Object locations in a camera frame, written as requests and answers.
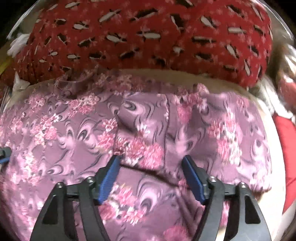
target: blue gripper pad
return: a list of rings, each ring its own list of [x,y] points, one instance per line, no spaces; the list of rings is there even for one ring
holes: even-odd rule
[[[104,172],[102,175],[104,175],[103,180],[101,182],[101,185],[99,186],[98,191],[98,198],[99,204],[101,205],[104,201],[107,200],[113,184],[117,178],[117,175],[119,173],[120,169],[120,158],[119,156],[113,155],[106,165],[104,167]]]
[[[207,174],[204,169],[197,167],[189,155],[182,159],[181,166],[187,184],[189,185],[195,199],[202,205],[209,199],[209,188],[207,186]]]
[[[5,162],[9,162],[10,156],[9,157],[4,157],[3,159],[0,160],[0,164],[3,164]]]

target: white fabric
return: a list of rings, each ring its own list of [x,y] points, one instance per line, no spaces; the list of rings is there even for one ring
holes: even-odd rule
[[[280,241],[286,229],[292,223],[294,216],[296,213],[296,200],[292,203],[292,205],[287,209],[287,211],[283,214],[281,218],[281,224],[279,226],[278,233],[275,237],[274,241]]]
[[[7,55],[13,58],[26,46],[30,34],[21,34],[10,44],[10,49],[7,51]]]
[[[7,106],[9,105],[9,103],[11,102],[12,98],[17,98],[18,94],[25,90],[28,86],[30,85],[29,82],[25,81],[25,80],[21,80],[19,78],[19,75],[17,72],[15,72],[15,80],[13,82],[13,88],[12,88],[12,95],[9,98],[9,100],[7,101],[3,111],[6,110]]]
[[[286,110],[280,101],[276,89],[269,76],[264,75],[261,81],[257,82],[254,88],[250,89],[250,93],[264,101],[273,115],[275,112],[284,118],[291,119],[293,113]]]

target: red fabric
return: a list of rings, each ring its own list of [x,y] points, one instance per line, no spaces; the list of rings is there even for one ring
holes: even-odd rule
[[[283,149],[286,170],[286,201],[284,212],[296,199],[296,127],[292,121],[273,115],[273,120],[279,134]]]
[[[99,63],[209,73],[253,86],[271,52],[269,24],[266,11],[248,0],[60,0],[40,14],[2,79],[15,68],[36,83]]]

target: black metal bracket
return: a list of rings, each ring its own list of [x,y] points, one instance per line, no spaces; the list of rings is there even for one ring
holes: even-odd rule
[[[206,205],[192,241],[216,240],[225,199],[230,200],[231,205],[224,241],[271,241],[259,205],[245,183],[235,186],[209,177],[204,169],[195,165],[190,156],[185,156],[181,165],[195,198]],[[38,216],[30,241],[78,241],[72,201],[80,202],[86,240],[110,241],[95,206],[102,204],[100,187],[106,184],[108,172],[117,172],[117,176],[117,167],[119,157],[113,156],[94,177],[69,186],[57,183]]]

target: yellow object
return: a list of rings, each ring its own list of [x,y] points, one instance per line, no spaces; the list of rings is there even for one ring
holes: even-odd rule
[[[4,62],[0,65],[0,75],[4,72],[4,70],[11,64],[12,58],[7,56]]]

